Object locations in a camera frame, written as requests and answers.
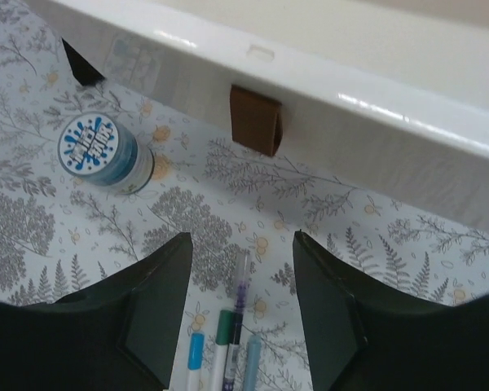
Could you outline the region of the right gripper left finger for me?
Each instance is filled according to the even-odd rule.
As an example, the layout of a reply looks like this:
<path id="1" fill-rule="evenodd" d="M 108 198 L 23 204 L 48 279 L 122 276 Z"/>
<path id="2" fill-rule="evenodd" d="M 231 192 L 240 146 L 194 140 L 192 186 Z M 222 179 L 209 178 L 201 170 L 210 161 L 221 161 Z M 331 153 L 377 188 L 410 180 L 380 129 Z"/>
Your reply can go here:
<path id="1" fill-rule="evenodd" d="M 164 390 L 192 264 L 180 233 L 54 303 L 0 301 L 0 390 Z"/>

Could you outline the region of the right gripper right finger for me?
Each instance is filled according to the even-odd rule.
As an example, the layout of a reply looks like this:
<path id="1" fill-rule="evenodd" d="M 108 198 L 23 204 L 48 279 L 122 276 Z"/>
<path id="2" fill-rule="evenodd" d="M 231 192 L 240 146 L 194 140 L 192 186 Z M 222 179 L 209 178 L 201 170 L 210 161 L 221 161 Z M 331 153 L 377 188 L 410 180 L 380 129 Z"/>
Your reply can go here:
<path id="1" fill-rule="evenodd" d="M 489 390 L 489 294 L 447 306 L 389 287 L 304 232 L 296 292 L 316 390 Z"/>

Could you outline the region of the light blue pen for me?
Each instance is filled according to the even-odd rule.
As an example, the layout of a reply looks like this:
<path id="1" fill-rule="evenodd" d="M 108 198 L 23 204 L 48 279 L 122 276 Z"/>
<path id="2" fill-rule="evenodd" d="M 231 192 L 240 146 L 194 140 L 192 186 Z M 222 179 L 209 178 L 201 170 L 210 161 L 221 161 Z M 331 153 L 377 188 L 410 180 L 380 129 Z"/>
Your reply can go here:
<path id="1" fill-rule="evenodd" d="M 261 349 L 262 339 L 256 335 L 251 336 L 247 344 L 247 361 L 242 382 L 243 391 L 256 390 Z"/>

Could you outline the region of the cream three-drawer organizer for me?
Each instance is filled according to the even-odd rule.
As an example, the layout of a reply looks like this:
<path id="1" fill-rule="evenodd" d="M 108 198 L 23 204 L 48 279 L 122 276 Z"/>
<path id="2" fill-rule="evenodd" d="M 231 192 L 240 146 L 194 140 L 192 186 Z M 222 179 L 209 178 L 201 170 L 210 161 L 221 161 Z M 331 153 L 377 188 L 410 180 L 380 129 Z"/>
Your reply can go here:
<path id="1" fill-rule="evenodd" d="M 32 1 L 102 76 L 489 233 L 489 1 Z"/>

